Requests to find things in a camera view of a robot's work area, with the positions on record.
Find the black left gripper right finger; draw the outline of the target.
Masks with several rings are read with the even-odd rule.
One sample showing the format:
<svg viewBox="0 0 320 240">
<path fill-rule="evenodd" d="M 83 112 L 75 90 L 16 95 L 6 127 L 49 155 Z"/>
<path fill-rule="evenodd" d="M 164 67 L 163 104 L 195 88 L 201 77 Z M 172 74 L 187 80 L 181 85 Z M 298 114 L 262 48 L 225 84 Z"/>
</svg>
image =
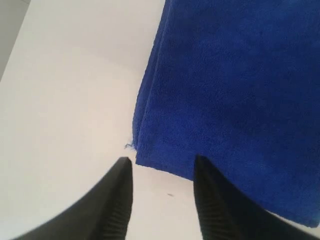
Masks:
<svg viewBox="0 0 320 240">
<path fill-rule="evenodd" d="M 193 193 L 204 240 L 313 240 L 239 191 L 204 156 L 194 161 Z"/>
</svg>

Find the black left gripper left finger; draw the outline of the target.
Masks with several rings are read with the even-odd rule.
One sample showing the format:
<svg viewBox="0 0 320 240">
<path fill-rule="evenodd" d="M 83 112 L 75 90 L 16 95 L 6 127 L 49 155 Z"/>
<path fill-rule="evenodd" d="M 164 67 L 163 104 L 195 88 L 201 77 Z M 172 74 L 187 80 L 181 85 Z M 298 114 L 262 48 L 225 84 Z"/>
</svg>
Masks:
<svg viewBox="0 0 320 240">
<path fill-rule="evenodd" d="M 20 240 L 124 240 L 133 205 L 133 168 L 119 158 L 81 199 Z"/>
</svg>

